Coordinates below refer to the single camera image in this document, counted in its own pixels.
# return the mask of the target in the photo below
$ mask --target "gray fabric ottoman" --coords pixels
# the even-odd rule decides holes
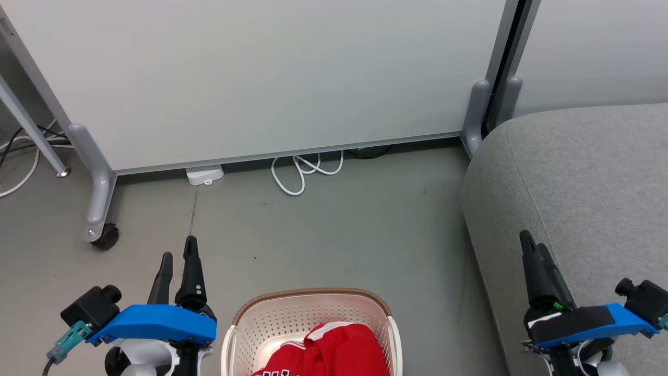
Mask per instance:
[[[525,353],[528,308],[518,234],[550,250],[575,302],[623,302],[617,282],[668,289],[668,104],[515,118],[476,152],[462,208],[510,374],[548,375]],[[668,333],[613,347],[631,376],[668,375]]]

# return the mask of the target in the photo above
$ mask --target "whiteboard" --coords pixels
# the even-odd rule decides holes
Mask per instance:
[[[668,102],[668,1],[542,0],[513,116]]]
[[[0,0],[115,170],[462,129],[503,0]]]

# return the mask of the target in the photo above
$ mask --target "red clothing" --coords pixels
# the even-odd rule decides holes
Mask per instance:
[[[303,345],[286,342],[253,376],[389,376],[385,357],[364,324],[335,321],[316,326]]]

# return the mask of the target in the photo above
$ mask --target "laundry basket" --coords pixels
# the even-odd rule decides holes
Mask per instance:
[[[367,325],[383,349],[389,376],[401,376],[401,339],[387,304],[354,288],[310,288],[262,295],[237,312],[222,343],[222,376],[250,376],[287,341],[302,341],[331,321]]]

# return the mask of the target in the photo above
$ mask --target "metal pole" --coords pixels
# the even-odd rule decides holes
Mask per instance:
[[[60,158],[56,155],[55,151],[49,142],[46,141],[46,138],[41,133],[37,125],[30,115],[25,111],[25,108],[21,105],[19,100],[14,95],[14,92],[11,91],[6,81],[2,76],[0,76],[0,100],[2,100],[9,111],[14,115],[19,124],[23,127],[25,132],[33,139],[33,142],[39,148],[51,166],[55,169],[55,176],[64,177],[67,176],[70,172],[70,169],[65,167]]]

